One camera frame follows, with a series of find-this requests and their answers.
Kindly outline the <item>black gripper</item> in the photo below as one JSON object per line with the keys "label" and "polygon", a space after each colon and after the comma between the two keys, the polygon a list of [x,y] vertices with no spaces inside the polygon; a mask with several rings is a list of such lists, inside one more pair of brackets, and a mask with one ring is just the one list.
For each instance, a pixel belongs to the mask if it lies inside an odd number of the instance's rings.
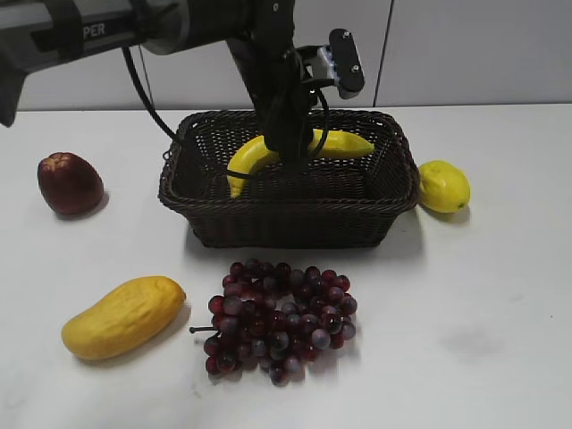
{"label": "black gripper", "polygon": [[307,157],[313,131],[308,113],[329,110],[324,88],[356,97],[365,77],[353,34],[334,29],[325,45],[296,47],[293,1],[230,1],[225,37],[254,109],[261,112],[265,144],[282,162]]}

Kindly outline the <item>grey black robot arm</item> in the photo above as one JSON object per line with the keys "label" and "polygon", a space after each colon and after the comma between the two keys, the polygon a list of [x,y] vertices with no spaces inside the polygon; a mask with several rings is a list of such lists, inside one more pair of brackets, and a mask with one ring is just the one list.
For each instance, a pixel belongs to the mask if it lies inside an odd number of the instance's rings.
{"label": "grey black robot arm", "polygon": [[355,97],[365,78],[352,34],[323,46],[293,42],[291,1],[4,1],[1,123],[11,126],[34,72],[140,45],[155,55],[224,42],[247,88],[268,149],[288,164],[307,154],[308,115],[336,87]]}

